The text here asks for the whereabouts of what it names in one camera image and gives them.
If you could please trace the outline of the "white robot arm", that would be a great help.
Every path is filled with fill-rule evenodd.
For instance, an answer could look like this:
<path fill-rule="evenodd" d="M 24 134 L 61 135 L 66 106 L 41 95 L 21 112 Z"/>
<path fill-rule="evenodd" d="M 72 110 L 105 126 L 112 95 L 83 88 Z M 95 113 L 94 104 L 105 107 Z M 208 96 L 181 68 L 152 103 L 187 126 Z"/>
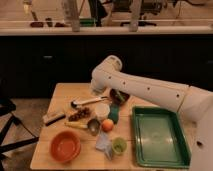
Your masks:
<path fill-rule="evenodd" d="M 133 76 L 121 72 L 114 55 L 92 71 L 91 91 L 102 94 L 107 87 L 183 114 L 197 126 L 189 171 L 213 171 L 213 92 L 187 84 Z"/>

